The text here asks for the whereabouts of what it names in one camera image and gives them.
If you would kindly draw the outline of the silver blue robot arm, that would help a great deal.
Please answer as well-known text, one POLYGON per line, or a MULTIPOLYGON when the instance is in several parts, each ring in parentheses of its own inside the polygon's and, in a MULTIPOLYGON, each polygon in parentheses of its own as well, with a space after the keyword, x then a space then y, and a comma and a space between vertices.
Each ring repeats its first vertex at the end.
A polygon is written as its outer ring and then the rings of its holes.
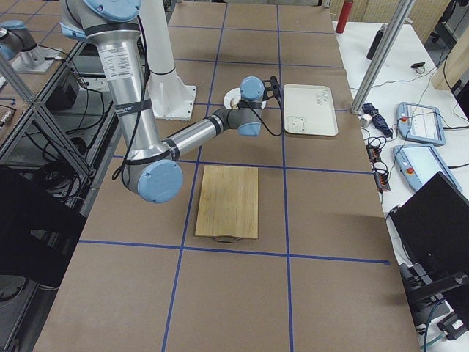
POLYGON ((188 108, 195 87, 178 77, 161 1, 62 1, 62 33, 93 44, 119 118, 127 150, 116 176, 148 202, 174 198, 183 182, 178 159, 229 129, 242 136, 261 131, 263 82, 244 78, 240 102, 167 138, 156 119, 188 108))
POLYGON ((40 47, 26 25, 19 20, 1 23, 1 55, 12 61, 18 73, 44 74, 55 61, 61 61, 60 51, 40 47))

